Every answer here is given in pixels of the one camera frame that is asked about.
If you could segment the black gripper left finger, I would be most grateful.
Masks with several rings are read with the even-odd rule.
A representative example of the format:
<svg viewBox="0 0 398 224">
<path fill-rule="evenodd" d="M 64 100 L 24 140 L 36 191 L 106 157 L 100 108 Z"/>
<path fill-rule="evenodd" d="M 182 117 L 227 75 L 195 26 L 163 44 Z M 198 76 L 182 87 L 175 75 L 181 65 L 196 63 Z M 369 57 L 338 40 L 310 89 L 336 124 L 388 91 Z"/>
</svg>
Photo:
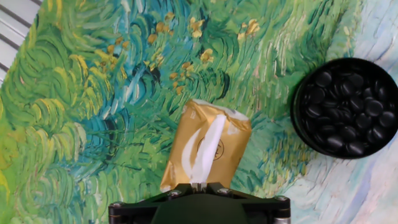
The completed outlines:
<svg viewBox="0 0 398 224">
<path fill-rule="evenodd" d="M 190 184 L 178 184 L 176 188 L 137 203 L 113 202 L 108 206 L 110 224 L 133 223 L 134 217 L 153 217 L 156 210 L 165 202 L 197 193 Z"/>
</svg>

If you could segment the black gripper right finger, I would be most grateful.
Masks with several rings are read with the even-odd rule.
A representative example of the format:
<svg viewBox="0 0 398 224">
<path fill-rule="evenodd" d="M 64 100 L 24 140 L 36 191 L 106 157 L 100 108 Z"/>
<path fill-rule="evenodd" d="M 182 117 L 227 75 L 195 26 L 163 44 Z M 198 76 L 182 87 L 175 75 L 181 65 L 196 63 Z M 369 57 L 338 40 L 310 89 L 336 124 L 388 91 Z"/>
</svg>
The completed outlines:
<svg viewBox="0 0 398 224">
<path fill-rule="evenodd" d="M 206 223 L 291 223 L 290 199 L 283 195 L 260 198 L 220 183 L 201 184 L 200 192 L 210 196 L 200 209 Z"/>
</svg>

